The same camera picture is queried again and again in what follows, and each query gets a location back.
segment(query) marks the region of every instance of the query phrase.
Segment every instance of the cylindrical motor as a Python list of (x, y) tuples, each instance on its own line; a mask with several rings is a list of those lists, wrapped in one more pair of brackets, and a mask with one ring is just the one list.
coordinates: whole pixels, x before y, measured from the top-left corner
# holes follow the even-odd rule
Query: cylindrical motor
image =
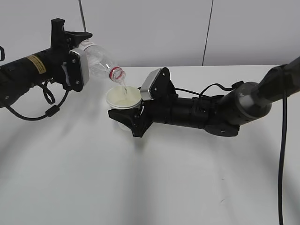
[(251, 92), (258, 84), (247, 82), (225, 95), (217, 103), (216, 116), (231, 125), (243, 125), (267, 115), (271, 104), (257, 105)]
[(169, 104), (150, 101), (148, 110), (153, 122), (204, 129), (210, 102), (198, 98), (176, 97)]
[(66, 75), (61, 67), (63, 55), (54, 49), (46, 49), (36, 54), (7, 63), (0, 67), (0, 99), (12, 105), (20, 96), (36, 84), (55, 77), (63, 83)]

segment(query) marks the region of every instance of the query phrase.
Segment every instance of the white table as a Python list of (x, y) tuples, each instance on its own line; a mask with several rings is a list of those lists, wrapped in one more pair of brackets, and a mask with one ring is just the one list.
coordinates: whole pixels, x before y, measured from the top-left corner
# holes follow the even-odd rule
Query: white table
[[(175, 87), (201, 91), (216, 82), (259, 82), (271, 67), (169, 69)], [(125, 68), (127, 84), (141, 86), (154, 69)], [(278, 224), (281, 101), (234, 138), (153, 124), (140, 139), (108, 117), (105, 92), (114, 85), (91, 78), (81, 93), (70, 93), (57, 115), (39, 122), (0, 110), (1, 225)], [(59, 101), (61, 86), (52, 90)], [(289, 225), (300, 224), (299, 99), (296, 94), (288, 100), (284, 218)], [(37, 116), (49, 105), (34, 88), (13, 107)]]

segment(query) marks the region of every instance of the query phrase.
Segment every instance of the paper cup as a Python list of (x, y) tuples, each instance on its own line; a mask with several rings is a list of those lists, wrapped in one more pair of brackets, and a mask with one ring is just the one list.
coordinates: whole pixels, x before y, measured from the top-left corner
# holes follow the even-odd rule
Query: paper cup
[[(106, 102), (112, 109), (132, 109), (139, 107), (142, 101), (140, 90), (135, 87), (127, 86), (127, 95), (125, 98), (124, 89), (122, 86), (111, 88), (106, 93)], [(130, 130), (124, 124), (119, 123), (122, 130)]]

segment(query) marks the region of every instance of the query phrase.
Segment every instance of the black cable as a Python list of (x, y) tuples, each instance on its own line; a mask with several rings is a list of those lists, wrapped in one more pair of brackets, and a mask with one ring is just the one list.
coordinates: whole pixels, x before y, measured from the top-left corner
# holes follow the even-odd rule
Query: black cable
[(202, 66), (204, 65), (204, 59), (205, 59), (205, 53), (206, 53), (206, 46), (207, 46), (207, 41), (208, 41), (208, 34), (210, 32), (210, 22), (211, 22), (211, 15), (212, 15), (212, 8), (214, 6), (214, 0), (211, 1), (211, 8), (210, 8), (210, 19), (208, 22), (208, 28), (207, 28), (207, 34), (206, 34), (206, 40), (205, 40), (205, 47), (204, 47), (204, 53), (203, 53), (203, 58), (202, 58)]
[(222, 86), (222, 85), (219, 84), (219, 83), (213, 83), (213, 84), (207, 86), (207, 87), (200, 93), (200, 97), (202, 97), (202, 96), (203, 96), (203, 93), (206, 92), (207, 89), (210, 88), (210, 87), (212, 87), (212, 86), (218, 86), (220, 89), (222, 89), (222, 90), (224, 90), (224, 91), (232, 91), (232, 90), (235, 89), (235, 88), (226, 88), (226, 87)]
[(42, 83), (38, 83), (36, 84), (38, 87), (40, 87), (41, 89), (43, 89), (43, 94), (44, 97), (47, 101), (47, 103), (49, 103), (50, 105), (55, 103), (55, 97), (52, 94), (52, 92), (47, 88), (47, 84), (49, 83), (49, 81), (45, 81), (44, 84)]
[(279, 170), (278, 170), (278, 217), (279, 225), (284, 225), (283, 223), (283, 212), (282, 212), (282, 180), (283, 180), (283, 168), (285, 162), (285, 144), (286, 144), (286, 133), (287, 133), (287, 94), (284, 87), (284, 73), (282, 68), (278, 68), (282, 74), (282, 103), (283, 103), (283, 113), (282, 113), (282, 134), (281, 134), (281, 146), (280, 146), (280, 157), (279, 157)]
[(185, 90), (185, 89), (182, 89), (182, 88), (175, 88), (175, 90), (180, 90), (180, 91), (187, 92), (187, 93), (194, 94), (194, 95), (200, 95), (200, 93), (197, 93), (197, 92), (194, 92), (194, 91), (191, 91), (191, 90)]
[(21, 114), (19, 114), (17, 111), (15, 111), (10, 105), (8, 105), (4, 100), (0, 99), (0, 103), (2, 103), (13, 115), (15, 115), (16, 117), (22, 119), (22, 120), (27, 120), (27, 121), (38, 121), (38, 120), (42, 120), (46, 117), (51, 117), (53, 116), (55, 113), (57, 113), (60, 110), (61, 105), (65, 102), (67, 96), (68, 96), (69, 91), (67, 90), (65, 92), (65, 95), (63, 96), (62, 100), (60, 101), (60, 103), (58, 105), (54, 105), (52, 106), (50, 109), (48, 109), (44, 115), (40, 116), (40, 117), (27, 117), (27, 116), (23, 116)]
[[(186, 90), (186, 89), (182, 89), (182, 88), (175, 88), (175, 90), (180, 90), (180, 91), (183, 91), (183, 92), (187, 92), (187, 93), (190, 93), (190, 94), (200, 96), (200, 93), (194, 92), (194, 91), (191, 91), (191, 90)], [(223, 97), (223, 96), (224, 95), (214, 95), (214, 96), (202, 95), (202, 98), (212, 100), (212, 99), (220, 98), (220, 97)]]

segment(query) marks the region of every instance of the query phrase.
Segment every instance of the clear plastic bottle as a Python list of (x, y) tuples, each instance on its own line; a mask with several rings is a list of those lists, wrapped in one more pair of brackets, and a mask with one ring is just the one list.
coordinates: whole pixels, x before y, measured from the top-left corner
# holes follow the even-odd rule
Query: clear plastic bottle
[(125, 86), (126, 74), (122, 68), (118, 67), (108, 51), (90, 40), (82, 41), (78, 47), (86, 52), (90, 75), (110, 78), (112, 81)]

